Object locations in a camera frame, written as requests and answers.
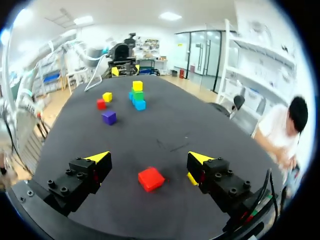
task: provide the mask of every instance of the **white shirt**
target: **white shirt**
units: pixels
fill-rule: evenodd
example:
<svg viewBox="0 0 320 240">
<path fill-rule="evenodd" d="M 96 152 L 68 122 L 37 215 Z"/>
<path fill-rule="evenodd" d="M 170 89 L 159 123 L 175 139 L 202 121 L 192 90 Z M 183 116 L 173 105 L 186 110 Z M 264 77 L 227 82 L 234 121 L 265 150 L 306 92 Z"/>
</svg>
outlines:
<svg viewBox="0 0 320 240">
<path fill-rule="evenodd" d="M 287 150 L 289 160 L 296 154 L 299 134 L 288 136 L 286 131 L 286 121 L 288 108 L 283 105 L 275 105 L 259 122 L 258 128 L 275 147 L 284 147 Z"/>
</svg>

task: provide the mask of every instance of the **yellow cube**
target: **yellow cube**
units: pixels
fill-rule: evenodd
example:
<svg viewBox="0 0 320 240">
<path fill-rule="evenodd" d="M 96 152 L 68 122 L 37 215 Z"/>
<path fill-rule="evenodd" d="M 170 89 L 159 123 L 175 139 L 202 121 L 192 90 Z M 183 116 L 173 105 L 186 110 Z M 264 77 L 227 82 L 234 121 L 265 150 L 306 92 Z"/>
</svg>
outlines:
<svg viewBox="0 0 320 240">
<path fill-rule="evenodd" d="M 106 103 L 110 103 L 112 101 L 112 92 L 106 92 L 102 95 L 103 100 Z"/>
<path fill-rule="evenodd" d="M 133 81 L 132 87 L 135 92 L 140 92 L 144 90 L 144 83 L 142 81 Z"/>
</svg>

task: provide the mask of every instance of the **person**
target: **person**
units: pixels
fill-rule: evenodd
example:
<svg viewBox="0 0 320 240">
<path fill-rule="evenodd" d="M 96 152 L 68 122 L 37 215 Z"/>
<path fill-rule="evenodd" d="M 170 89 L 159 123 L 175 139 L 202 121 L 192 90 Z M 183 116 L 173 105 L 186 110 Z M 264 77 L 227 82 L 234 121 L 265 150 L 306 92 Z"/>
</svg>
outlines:
<svg viewBox="0 0 320 240">
<path fill-rule="evenodd" d="M 286 182 L 288 170 L 297 165 L 296 151 L 307 121 L 306 101 L 296 96 L 289 108 L 275 105 L 257 125 L 253 138 L 279 165 L 283 183 Z"/>
</svg>

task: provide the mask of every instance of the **green cube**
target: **green cube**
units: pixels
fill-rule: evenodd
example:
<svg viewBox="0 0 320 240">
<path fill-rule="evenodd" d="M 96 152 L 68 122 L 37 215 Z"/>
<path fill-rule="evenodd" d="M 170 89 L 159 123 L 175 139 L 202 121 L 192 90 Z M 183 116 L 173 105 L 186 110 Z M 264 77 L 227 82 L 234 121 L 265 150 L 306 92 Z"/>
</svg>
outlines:
<svg viewBox="0 0 320 240">
<path fill-rule="evenodd" d="M 144 100 L 144 92 L 143 91 L 134 91 L 133 92 L 134 100 L 143 101 Z"/>
</svg>

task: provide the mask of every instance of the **black table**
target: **black table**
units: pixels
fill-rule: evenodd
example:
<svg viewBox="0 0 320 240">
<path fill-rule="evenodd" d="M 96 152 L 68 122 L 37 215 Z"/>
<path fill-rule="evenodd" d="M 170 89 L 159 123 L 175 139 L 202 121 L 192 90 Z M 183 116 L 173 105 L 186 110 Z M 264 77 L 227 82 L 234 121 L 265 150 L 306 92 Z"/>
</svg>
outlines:
<svg viewBox="0 0 320 240">
<path fill-rule="evenodd" d="M 137 111 L 128 93 L 143 81 L 147 108 Z M 282 177 L 269 156 L 234 123 L 179 87 L 156 77 L 106 79 L 88 92 L 80 85 L 61 110 L 43 146 L 34 179 L 47 188 L 75 157 L 110 151 L 113 169 L 96 195 L 90 194 L 69 218 L 96 230 L 137 238 L 207 240 L 222 233 L 228 215 L 187 174 L 188 151 L 223 157 L 235 174 L 257 191 L 272 168 L 277 193 Z M 113 126 L 102 121 L 96 100 L 112 92 L 107 108 Z M 164 185 L 147 193 L 138 173 L 156 167 Z"/>
</svg>

